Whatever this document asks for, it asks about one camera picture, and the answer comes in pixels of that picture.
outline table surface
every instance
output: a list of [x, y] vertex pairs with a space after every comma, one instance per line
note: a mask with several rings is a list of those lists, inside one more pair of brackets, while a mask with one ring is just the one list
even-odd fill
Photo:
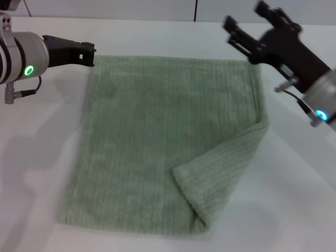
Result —
[[[241, 24], [259, 37], [269, 26]], [[220, 23], [13, 18], [13, 30], [94, 43], [97, 55], [210, 59], [245, 57]], [[336, 66], [336, 26], [303, 26], [302, 41]], [[48, 69], [36, 95], [0, 103], [0, 251], [334, 251], [336, 133], [313, 129], [283, 77], [262, 67], [270, 129], [216, 227], [190, 238], [107, 233], [57, 224], [56, 213], [80, 139], [90, 69]], [[19, 81], [17, 90], [37, 85]], [[0, 97], [4, 95], [0, 87]]]

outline towel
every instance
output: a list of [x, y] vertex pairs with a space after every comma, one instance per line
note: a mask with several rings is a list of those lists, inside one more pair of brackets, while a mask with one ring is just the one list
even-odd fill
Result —
[[268, 125], [247, 62], [96, 56], [60, 221], [162, 235], [207, 231]]

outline blue led light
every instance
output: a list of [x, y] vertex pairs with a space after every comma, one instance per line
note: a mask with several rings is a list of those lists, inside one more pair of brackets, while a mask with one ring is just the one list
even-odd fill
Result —
[[327, 116], [327, 114], [324, 113], [323, 111], [321, 111], [321, 110], [317, 110], [317, 111], [316, 111], [316, 114], [317, 114], [323, 121], [327, 121], [328, 116]]

